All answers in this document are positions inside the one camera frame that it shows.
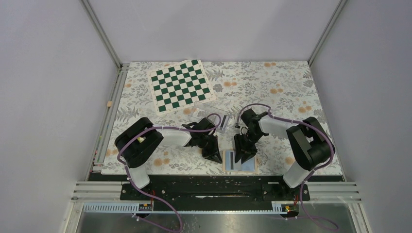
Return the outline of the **beige card holder wallet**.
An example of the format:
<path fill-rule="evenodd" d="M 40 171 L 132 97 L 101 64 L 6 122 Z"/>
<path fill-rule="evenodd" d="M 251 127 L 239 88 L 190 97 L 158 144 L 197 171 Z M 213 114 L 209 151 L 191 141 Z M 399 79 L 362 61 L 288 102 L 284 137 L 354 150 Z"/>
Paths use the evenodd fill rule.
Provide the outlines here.
<path fill-rule="evenodd" d="M 256 157 L 249 159 L 245 162 L 239 160 L 235 161 L 235 151 L 234 150 L 224 150 L 223 151 L 223 171 L 225 172 L 235 172 L 235 173 L 257 173 L 258 172 L 258 162 Z"/>

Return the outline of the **clear plastic card box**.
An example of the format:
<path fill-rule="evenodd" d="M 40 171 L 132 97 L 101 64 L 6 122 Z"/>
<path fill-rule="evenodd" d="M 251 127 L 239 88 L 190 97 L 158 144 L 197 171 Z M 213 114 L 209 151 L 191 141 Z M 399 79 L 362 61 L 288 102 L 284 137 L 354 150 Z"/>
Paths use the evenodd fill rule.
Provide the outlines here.
<path fill-rule="evenodd" d="M 216 132 L 226 133 L 233 115 L 228 111 L 213 107 L 209 104 L 201 103 L 199 101 L 195 102 L 190 110 L 189 120 L 199 121 L 204 117 L 210 119 L 214 125 L 218 126 Z"/>

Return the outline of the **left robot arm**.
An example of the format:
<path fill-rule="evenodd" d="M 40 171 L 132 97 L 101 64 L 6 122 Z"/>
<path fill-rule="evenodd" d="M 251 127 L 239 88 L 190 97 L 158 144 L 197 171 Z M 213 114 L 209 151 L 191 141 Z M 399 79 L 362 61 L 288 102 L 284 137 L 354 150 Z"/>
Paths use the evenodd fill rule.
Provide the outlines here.
<path fill-rule="evenodd" d="M 207 160 L 223 162 L 214 134 L 218 127 L 208 117 L 182 127 L 156 126 L 142 117 L 115 139 L 118 161 L 125 166 L 126 174 L 133 183 L 132 193 L 140 200 L 149 197 L 150 178 L 144 164 L 159 146 L 198 147 Z"/>

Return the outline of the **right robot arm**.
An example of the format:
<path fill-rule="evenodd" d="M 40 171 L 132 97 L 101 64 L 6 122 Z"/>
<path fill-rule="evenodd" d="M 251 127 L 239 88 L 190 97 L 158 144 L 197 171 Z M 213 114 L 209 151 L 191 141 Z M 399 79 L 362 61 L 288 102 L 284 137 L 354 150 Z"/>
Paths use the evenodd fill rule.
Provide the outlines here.
<path fill-rule="evenodd" d="M 256 114 L 252 109 L 241 113 L 237 121 L 245 124 L 246 133 L 234 135 L 235 162 L 245 163 L 256 153 L 257 142 L 270 134 L 289 140 L 295 162 L 282 176 L 279 195 L 291 200 L 301 185 L 313 172 L 332 162 L 335 147 L 319 121 L 308 117 L 303 121 L 285 119 L 271 115 L 270 111 Z"/>

